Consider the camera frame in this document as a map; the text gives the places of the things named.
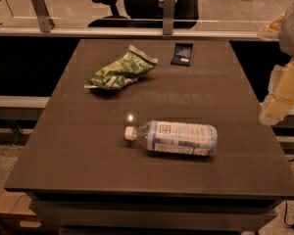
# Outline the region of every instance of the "chair back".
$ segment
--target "chair back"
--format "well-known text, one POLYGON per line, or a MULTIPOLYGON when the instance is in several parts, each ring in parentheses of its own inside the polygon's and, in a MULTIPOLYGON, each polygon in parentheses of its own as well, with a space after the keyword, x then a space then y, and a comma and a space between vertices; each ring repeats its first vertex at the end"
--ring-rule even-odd
POLYGON ((124 0, 126 13, 132 19, 161 18, 158 5, 159 0, 124 0))
POLYGON ((177 0, 175 4, 174 19, 177 25, 191 27, 199 19, 198 0, 177 0))

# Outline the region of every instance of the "table top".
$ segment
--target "table top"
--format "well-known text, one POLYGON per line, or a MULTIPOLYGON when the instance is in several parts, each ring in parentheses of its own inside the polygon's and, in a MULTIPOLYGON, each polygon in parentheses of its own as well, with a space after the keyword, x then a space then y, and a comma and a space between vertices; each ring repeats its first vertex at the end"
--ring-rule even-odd
POLYGON ((80 40, 5 188, 8 191, 155 196, 294 198, 294 174, 226 41, 193 43, 191 66, 173 66, 173 40, 80 40), (132 44, 157 67, 115 92, 83 88, 132 44), (135 124, 211 124, 217 152, 193 157, 150 152, 126 141, 135 124))

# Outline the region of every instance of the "dark table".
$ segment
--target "dark table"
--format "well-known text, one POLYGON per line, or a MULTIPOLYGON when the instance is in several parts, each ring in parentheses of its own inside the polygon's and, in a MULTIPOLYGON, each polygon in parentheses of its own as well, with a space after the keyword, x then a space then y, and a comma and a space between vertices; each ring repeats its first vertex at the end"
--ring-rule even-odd
POLYGON ((25 191, 46 225, 258 230, 294 200, 294 174, 226 41, 194 44, 191 66, 172 66, 172 40, 79 42, 5 188, 25 191), (83 88, 129 44, 159 59, 117 93, 83 88), (215 126, 208 158, 146 151, 123 139, 151 119, 215 126))

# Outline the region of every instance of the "crumpled bag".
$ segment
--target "crumpled bag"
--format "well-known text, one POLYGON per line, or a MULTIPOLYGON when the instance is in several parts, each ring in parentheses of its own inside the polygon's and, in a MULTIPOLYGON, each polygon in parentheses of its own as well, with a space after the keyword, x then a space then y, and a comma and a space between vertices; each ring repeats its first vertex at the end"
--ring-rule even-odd
POLYGON ((148 57, 133 45, 113 63, 98 70, 88 79, 84 88, 119 90, 145 75, 158 64, 158 59, 148 57))

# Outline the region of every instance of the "water bottle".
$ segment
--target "water bottle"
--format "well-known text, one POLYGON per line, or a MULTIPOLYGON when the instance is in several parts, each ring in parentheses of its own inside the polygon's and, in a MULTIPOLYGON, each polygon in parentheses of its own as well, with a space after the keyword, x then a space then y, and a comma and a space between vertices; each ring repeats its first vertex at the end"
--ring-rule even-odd
POLYGON ((136 140, 149 151, 211 156, 217 149, 217 130, 207 124, 148 121, 125 129, 126 140, 136 140))

